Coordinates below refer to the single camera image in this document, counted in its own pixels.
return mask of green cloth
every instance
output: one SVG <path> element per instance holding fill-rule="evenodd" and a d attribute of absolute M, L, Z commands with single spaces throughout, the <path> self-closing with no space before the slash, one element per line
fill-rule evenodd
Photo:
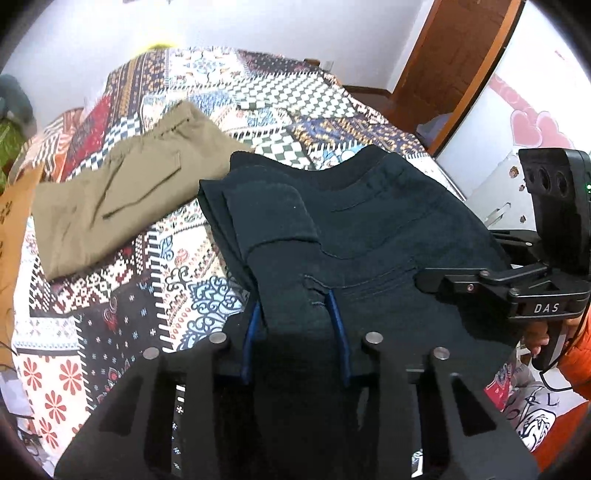
<path fill-rule="evenodd" d="M 102 260 L 197 196 L 199 180 L 224 177 L 237 150 L 248 148 L 181 102 L 150 132 L 117 143 L 100 169 L 39 184 L 33 218 L 46 278 Z"/>
<path fill-rule="evenodd" d="M 15 124 L 6 119 L 0 121 L 0 193 L 8 181 L 4 171 L 10 169 L 24 143 L 25 139 Z"/>

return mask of orange sleeve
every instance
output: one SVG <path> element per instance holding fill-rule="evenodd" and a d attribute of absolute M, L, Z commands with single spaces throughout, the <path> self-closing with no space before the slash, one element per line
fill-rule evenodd
<path fill-rule="evenodd" d="M 573 386 L 573 390 L 591 400 L 591 322 L 585 318 L 582 334 L 574 341 L 573 347 L 558 363 L 560 372 Z"/>
<path fill-rule="evenodd" d="M 570 412 L 556 418 L 554 425 L 542 443 L 532 453 L 540 471 L 548 468 L 558 457 L 562 449 L 568 445 L 579 424 L 589 412 L 589 402 L 582 403 Z"/>

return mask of bed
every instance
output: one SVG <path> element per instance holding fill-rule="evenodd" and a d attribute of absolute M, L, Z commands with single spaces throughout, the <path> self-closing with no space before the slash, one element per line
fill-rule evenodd
<path fill-rule="evenodd" d="M 293 167 L 329 168 L 376 144 L 457 194 L 415 136 L 356 101 L 333 75 L 297 60 L 219 47 L 149 51 L 116 69 L 92 110 L 65 112 L 25 144 L 9 181 L 40 163 L 46 180 L 56 182 L 97 169 L 116 142 L 149 130 L 182 99 L 257 153 Z M 41 436 L 50 462 L 144 349 L 191 348 L 221 330 L 246 295 L 229 276 L 197 200 L 100 265 L 52 282 L 29 218 L 12 348 L 34 418 L 28 427 Z M 176 423 L 182 399 L 179 387 Z M 174 440 L 171 455 L 180 473 Z"/>

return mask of door frame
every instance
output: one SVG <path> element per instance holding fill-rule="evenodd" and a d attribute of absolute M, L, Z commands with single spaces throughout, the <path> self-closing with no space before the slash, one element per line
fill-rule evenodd
<path fill-rule="evenodd" d="M 407 64 L 402 71 L 400 80 L 396 84 L 396 87 L 394 88 L 394 91 L 390 97 L 395 103 L 402 91 L 402 88 L 404 87 L 404 84 L 406 83 L 410 69 L 414 66 L 414 63 L 418 59 L 419 52 L 425 43 L 427 34 L 430 28 L 433 26 L 433 21 L 435 20 L 437 11 L 441 7 L 441 3 L 443 1 L 444 0 L 434 0 L 433 2 L 433 6 L 431 7 L 427 19 L 425 20 L 423 29 L 421 30 L 413 51 L 408 58 Z M 435 140 L 433 140 L 427 149 L 427 152 L 432 157 L 437 156 L 437 154 L 447 144 L 449 139 L 460 126 L 460 123 L 462 123 L 464 120 L 464 117 L 470 111 L 470 108 L 480 95 L 483 88 L 486 86 L 486 82 L 495 70 L 496 65 L 499 63 L 501 56 L 505 51 L 505 47 L 511 39 L 511 35 L 513 35 L 513 31 L 517 26 L 517 22 L 521 16 L 521 11 L 523 10 L 526 1 L 527 0 L 511 0 L 509 8 L 507 9 L 507 13 L 505 14 L 505 18 L 501 22 L 499 31 L 496 33 L 495 39 L 493 40 L 486 57 L 482 61 L 482 64 L 480 64 L 478 71 L 474 75 L 474 78 L 470 82 L 470 85 L 452 112 L 450 118 L 447 120 L 441 131 L 435 137 Z"/>

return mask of cable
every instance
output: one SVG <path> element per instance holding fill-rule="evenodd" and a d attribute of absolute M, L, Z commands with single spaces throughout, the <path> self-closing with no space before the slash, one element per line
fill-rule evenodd
<path fill-rule="evenodd" d="M 580 323 L 579 323 L 579 325 L 578 325 L 578 327 L 577 327 L 577 330 L 576 330 L 576 332 L 574 333 L 574 337 L 573 337 L 573 339 L 575 339 L 575 338 L 578 338 L 578 337 L 579 337 L 579 334 L 580 334 L 580 332 L 581 332 L 581 329 L 583 328 L 583 325 L 585 325 L 585 324 L 586 324 L 587 313 L 589 312 L 589 305 L 590 305 L 590 303 L 588 303 L 588 304 L 587 304 L 587 306 L 585 307 L 585 310 L 584 310 L 584 312 L 583 312 L 583 316 L 581 317 L 581 321 L 580 321 Z M 548 382 L 547 382 L 547 381 L 546 381 L 546 379 L 544 378 L 544 374 L 545 374 L 545 373 L 546 373 L 548 370 L 550 370 L 550 369 L 554 368 L 554 367 L 555 367 L 555 366 L 558 364 L 558 362 L 560 362 L 560 361 L 561 361 L 561 360 L 564 358 L 564 356 L 565 356 L 565 355 L 567 355 L 567 354 L 568 354 L 568 353 L 569 353 L 569 352 L 570 352 L 570 351 L 573 349 L 573 347 L 574 347 L 574 341 L 570 342 L 570 345 L 569 345 L 569 346 L 568 346 L 568 347 L 567 347 L 565 350 L 563 350 L 562 352 L 560 352 L 560 355 L 559 355 L 559 356 L 556 358 L 556 360 L 554 360 L 554 361 L 553 361 L 553 362 L 552 362 L 552 363 L 551 363 L 551 364 L 548 366 L 548 368 L 546 368 L 546 370 L 544 370 L 543 372 L 540 372 L 540 378 L 541 378 L 541 380 L 542 380 L 542 383 L 544 384 L 544 386 L 545 386 L 545 387 L 546 387 L 548 390 L 550 390 L 550 391 L 552 391 L 552 392 L 566 392 L 566 391 L 568 391 L 568 390 L 573 390 L 573 389 L 575 389 L 575 388 L 582 387 L 583 385 L 587 385 L 588 383 L 590 383 L 590 382 L 591 382 L 591 378 L 590 378 L 589 380 L 587 380 L 587 381 L 585 381 L 585 382 L 583 382 L 583 383 L 580 383 L 580 384 L 578 384 L 578 385 L 575 385 L 575 386 L 571 386 L 571 387 L 564 387 L 564 388 L 552 388 L 551 386 L 549 386 L 549 385 L 548 385 Z"/>
<path fill-rule="evenodd" d="M 20 419 L 25 419 L 25 420 L 35 420 L 35 417 L 31 417 L 29 415 L 19 415 L 18 413 L 12 413 L 11 411 L 8 412 L 10 415 L 12 415 L 13 417 L 18 417 Z"/>
<path fill-rule="evenodd" d="M 23 435 L 26 435 L 27 437 L 38 438 L 38 439 L 43 438 L 43 435 L 37 435 L 36 433 L 30 433 L 30 432 L 28 432 L 26 430 L 23 430 L 19 426 L 17 426 L 17 428 L 21 431 L 21 433 Z"/>
<path fill-rule="evenodd" d="M 13 371 L 13 372 L 15 372 L 15 373 L 18 373 L 18 372 L 17 372 L 17 369 L 16 369 L 16 368 L 14 368 L 14 367 L 11 367 L 10 365 L 7 365 L 7 364 L 0 364 L 0 367 L 6 367 L 6 368 L 8 368 L 8 369 L 12 370 L 12 371 Z"/>
<path fill-rule="evenodd" d="M 2 345 L 4 348 L 8 348 L 12 353 L 14 353 L 14 355 L 18 356 L 18 353 L 16 353 L 12 348 L 10 348 L 6 343 L 4 343 L 1 340 L 0 340 L 0 345 Z"/>

